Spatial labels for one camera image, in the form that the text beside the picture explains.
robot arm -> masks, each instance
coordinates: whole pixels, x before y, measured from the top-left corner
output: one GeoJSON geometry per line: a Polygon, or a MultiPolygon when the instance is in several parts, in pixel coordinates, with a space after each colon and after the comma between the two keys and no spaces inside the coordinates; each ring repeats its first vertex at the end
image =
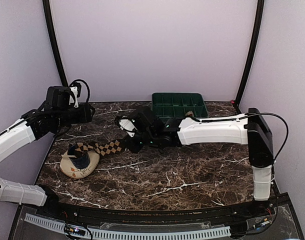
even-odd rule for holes
{"type": "Polygon", "coordinates": [[[259,111],[250,108],[247,114],[204,119],[171,118],[164,124],[149,107],[143,107],[128,117],[117,117],[115,123],[128,133],[124,140],[133,153],[138,153],[144,145],[162,149],[197,143],[248,144],[253,197],[256,201],[266,201],[270,197],[274,164],[272,132],[265,120],[256,114],[259,111]]]}
{"type": "MultiPolygon", "coordinates": [[[[81,92],[78,82],[84,81],[76,80],[71,87],[50,87],[46,101],[38,109],[27,112],[0,133],[0,163],[49,132],[58,134],[61,128],[70,127],[71,124],[91,122],[95,109],[88,103],[89,97],[86,103],[78,103],[81,92]]],[[[51,194],[45,186],[26,185],[0,177],[0,202],[43,206],[51,194]]]]}

dark marble tabletop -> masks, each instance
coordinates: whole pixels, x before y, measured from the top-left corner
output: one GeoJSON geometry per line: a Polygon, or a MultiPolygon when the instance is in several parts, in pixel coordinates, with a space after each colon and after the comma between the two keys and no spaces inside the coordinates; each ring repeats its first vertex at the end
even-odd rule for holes
{"type": "MultiPolygon", "coordinates": [[[[164,211],[218,207],[252,200],[253,172],[248,147],[233,143],[203,143],[169,147],[160,153],[145,147],[102,157],[83,179],[64,175],[61,154],[69,143],[105,144],[125,133],[114,124],[149,102],[93,103],[91,123],[74,125],[57,139],[41,169],[38,184],[51,187],[63,203],[115,210],[164,211]]],[[[206,102],[210,117],[235,115],[229,102],[206,102]]]]}

white slotted strip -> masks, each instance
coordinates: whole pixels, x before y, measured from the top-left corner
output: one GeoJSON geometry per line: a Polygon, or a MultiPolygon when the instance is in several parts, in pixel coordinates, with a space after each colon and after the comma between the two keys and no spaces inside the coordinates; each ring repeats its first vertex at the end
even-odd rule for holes
{"type": "MultiPolygon", "coordinates": [[[[53,232],[64,234],[65,222],[61,220],[47,219],[27,213],[25,222],[53,232]]],[[[88,227],[88,229],[91,231],[94,240],[208,240],[231,236],[229,226],[197,231],[161,233],[108,231],[91,227],[88,227]]],[[[90,239],[90,234],[88,231],[86,231],[86,235],[83,238],[90,239]]]]}

checkered ribbon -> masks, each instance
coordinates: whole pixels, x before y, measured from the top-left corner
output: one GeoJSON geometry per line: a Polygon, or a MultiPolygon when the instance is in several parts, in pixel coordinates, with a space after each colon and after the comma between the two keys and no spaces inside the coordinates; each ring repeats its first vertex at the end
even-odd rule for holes
{"type": "Polygon", "coordinates": [[[91,141],[88,144],[84,144],[82,142],[77,142],[76,144],[78,147],[74,150],[74,154],[77,158],[82,157],[86,154],[86,152],[94,150],[97,154],[101,156],[109,155],[109,154],[116,154],[123,152],[126,148],[121,144],[121,141],[116,139],[110,141],[106,144],[99,145],[95,141],[91,141]]]}

green basket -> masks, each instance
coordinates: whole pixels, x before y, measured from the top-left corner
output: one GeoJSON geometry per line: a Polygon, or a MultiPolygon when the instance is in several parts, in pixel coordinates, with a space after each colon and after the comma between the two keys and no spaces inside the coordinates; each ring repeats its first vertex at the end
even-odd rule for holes
{"type": "Polygon", "coordinates": [[[199,93],[168,93],[152,94],[151,110],[164,123],[169,118],[184,118],[192,111],[195,118],[207,118],[208,111],[204,99],[199,93]]]}

